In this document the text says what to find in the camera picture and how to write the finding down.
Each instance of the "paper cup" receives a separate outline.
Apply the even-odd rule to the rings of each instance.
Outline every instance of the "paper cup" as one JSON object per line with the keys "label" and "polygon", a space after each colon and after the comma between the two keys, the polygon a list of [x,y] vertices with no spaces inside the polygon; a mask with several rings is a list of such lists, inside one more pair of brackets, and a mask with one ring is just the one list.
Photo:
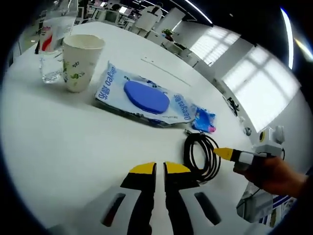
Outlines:
{"label": "paper cup", "polygon": [[103,39],[93,35],[72,35],[63,40],[63,75],[71,92],[85,90],[105,45]]}

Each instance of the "water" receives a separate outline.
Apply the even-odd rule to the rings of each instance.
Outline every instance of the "water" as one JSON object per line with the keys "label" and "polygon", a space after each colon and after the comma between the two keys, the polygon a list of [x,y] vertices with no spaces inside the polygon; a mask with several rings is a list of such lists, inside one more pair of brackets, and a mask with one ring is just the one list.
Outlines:
{"label": "water", "polygon": [[40,73],[45,83],[55,83],[63,78],[62,50],[40,52]]}

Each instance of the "ceiling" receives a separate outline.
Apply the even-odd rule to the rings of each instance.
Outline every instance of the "ceiling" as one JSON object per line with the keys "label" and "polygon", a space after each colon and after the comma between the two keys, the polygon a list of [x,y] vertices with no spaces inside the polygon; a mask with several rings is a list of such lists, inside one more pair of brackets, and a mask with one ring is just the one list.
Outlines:
{"label": "ceiling", "polygon": [[[198,23],[212,26],[198,11],[191,7],[185,0],[148,0],[154,4],[163,3],[167,11],[173,7],[187,12],[184,21],[197,20]],[[313,42],[313,13],[308,5],[300,1],[293,4],[282,0],[247,1],[247,0],[190,0],[196,5],[213,23],[241,34],[242,38],[253,44],[259,44],[278,57],[286,66],[288,65],[288,39],[285,23],[280,11],[284,8],[288,14],[294,38],[306,38]],[[142,0],[142,5],[149,6]],[[292,72],[302,84],[303,92],[306,93],[309,85],[308,76],[313,75],[312,63],[307,62],[302,52],[294,44],[294,63]]]}

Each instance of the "cup rim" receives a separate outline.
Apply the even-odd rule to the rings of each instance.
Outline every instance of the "cup rim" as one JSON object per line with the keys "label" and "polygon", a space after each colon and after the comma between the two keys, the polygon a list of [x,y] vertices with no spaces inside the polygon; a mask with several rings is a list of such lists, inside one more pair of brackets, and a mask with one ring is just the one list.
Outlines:
{"label": "cup rim", "polygon": [[[67,40],[71,37],[75,37],[75,36],[92,36],[94,38],[97,38],[98,40],[102,41],[102,46],[101,47],[92,47],[92,48],[88,48],[88,47],[79,47],[79,46],[75,46],[75,45],[71,45],[71,43],[67,42]],[[98,49],[102,49],[105,46],[105,41],[96,36],[96,35],[92,35],[92,34],[73,34],[73,35],[68,35],[63,39],[63,44],[66,44],[69,47],[74,47],[74,48],[78,48],[78,49],[84,49],[84,50],[98,50]]]}

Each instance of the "window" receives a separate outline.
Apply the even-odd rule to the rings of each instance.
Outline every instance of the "window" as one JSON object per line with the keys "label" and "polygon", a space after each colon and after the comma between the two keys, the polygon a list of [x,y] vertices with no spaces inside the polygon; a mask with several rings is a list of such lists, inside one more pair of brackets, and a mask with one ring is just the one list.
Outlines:
{"label": "window", "polygon": [[239,37],[234,32],[215,26],[207,30],[190,50],[211,66]]}
{"label": "window", "polygon": [[254,48],[224,78],[256,132],[268,126],[299,90],[296,78],[262,47]]}

